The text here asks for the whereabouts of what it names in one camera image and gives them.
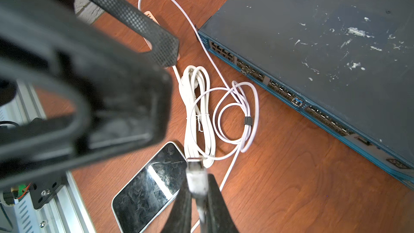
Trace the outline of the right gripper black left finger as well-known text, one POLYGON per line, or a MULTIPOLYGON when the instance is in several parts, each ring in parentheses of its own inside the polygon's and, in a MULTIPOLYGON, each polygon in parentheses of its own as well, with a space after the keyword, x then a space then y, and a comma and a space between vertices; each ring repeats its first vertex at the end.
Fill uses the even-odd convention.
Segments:
POLYGON ((191 232, 192 199, 188 182, 185 178, 161 233, 191 232))

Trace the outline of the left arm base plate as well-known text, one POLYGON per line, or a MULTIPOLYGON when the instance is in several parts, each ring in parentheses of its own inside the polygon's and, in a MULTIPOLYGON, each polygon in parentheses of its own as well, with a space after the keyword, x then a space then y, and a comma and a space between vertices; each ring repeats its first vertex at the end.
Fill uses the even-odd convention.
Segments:
POLYGON ((66 176, 64 174, 48 175, 35 180, 29 187, 33 208, 39 210, 49 203, 64 186, 65 182, 66 176))

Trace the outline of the black smartphone grey case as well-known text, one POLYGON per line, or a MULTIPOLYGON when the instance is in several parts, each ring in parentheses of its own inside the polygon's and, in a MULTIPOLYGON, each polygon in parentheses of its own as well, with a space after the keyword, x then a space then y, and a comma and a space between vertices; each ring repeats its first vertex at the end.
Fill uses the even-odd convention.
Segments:
POLYGON ((122 233, 142 233, 175 199, 187 160, 167 142, 114 196, 112 210, 122 233))

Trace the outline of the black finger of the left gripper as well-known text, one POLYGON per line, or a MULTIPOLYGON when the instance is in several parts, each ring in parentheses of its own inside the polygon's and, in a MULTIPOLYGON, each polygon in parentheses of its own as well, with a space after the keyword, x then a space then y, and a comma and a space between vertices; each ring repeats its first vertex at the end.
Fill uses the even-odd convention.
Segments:
MULTIPOLYGON (((90 0, 115 19, 123 23, 125 26, 138 33, 143 35, 144 26, 145 26, 145 15, 132 4, 126 0, 90 0)), ((151 54, 144 52, 141 54, 145 59, 150 60, 155 63, 151 54)))

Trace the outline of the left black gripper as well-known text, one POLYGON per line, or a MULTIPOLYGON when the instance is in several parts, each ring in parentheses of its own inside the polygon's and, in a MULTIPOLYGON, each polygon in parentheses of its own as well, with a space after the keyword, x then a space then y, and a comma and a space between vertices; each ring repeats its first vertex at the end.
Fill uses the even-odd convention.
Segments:
POLYGON ((172 79, 141 54, 78 19, 68 0, 1 0, 1 78, 74 107, 1 133, 1 187, 160 142, 172 79))

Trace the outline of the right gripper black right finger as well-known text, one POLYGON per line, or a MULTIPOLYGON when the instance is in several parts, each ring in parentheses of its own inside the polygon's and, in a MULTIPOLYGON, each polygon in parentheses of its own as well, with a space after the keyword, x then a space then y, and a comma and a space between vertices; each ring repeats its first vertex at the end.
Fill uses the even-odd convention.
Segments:
POLYGON ((212 174, 208 174, 206 233, 238 233, 220 188, 212 174))

